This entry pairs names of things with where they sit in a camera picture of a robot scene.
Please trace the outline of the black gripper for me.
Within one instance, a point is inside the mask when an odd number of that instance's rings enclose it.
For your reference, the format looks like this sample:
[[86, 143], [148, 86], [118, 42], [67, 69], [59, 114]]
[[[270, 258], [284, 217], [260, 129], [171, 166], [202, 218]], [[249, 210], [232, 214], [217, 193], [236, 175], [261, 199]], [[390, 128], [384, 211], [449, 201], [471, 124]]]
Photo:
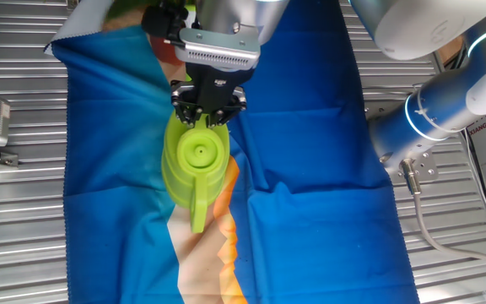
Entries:
[[253, 69], [225, 72], [194, 63], [186, 64], [192, 81], [170, 83], [171, 104], [175, 117], [188, 128], [194, 128], [203, 112], [209, 128], [221, 127], [246, 110], [246, 92], [241, 86], [254, 74]]

